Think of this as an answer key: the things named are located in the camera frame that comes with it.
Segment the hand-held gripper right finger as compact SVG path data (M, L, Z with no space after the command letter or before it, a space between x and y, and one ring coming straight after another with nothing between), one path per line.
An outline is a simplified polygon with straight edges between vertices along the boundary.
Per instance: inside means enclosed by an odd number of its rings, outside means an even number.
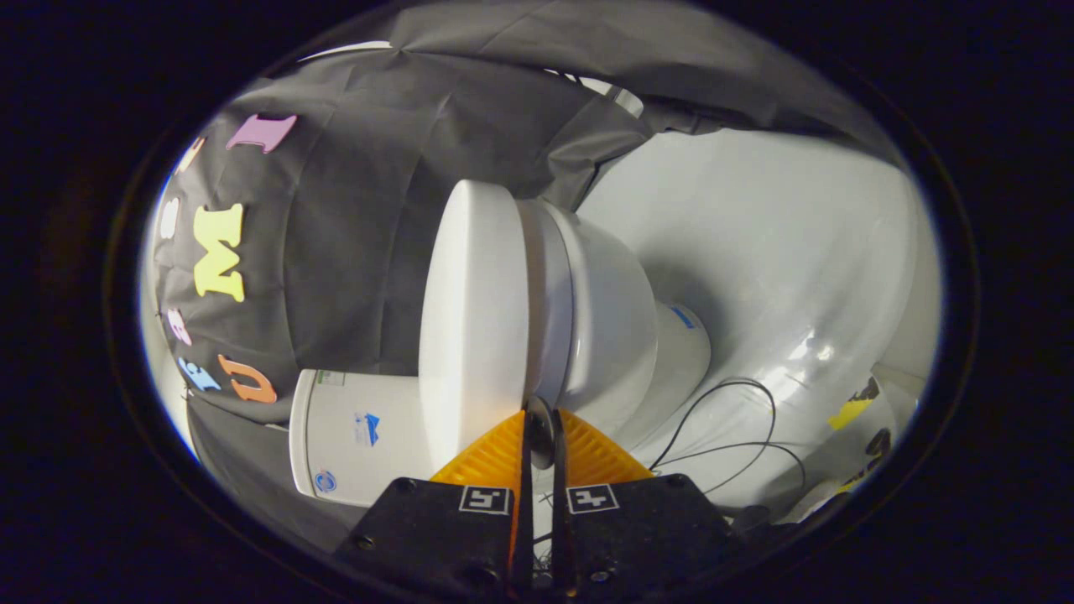
M674 599L715 580L739 540L688 476L655 475L567 409L554 462L550 561L571 599Z

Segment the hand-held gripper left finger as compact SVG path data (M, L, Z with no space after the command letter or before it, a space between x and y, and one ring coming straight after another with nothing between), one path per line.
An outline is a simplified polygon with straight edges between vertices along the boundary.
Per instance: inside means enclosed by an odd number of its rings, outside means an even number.
M517 599L532 585L533 488L525 409L430 479L400 477L334 561L400 599Z

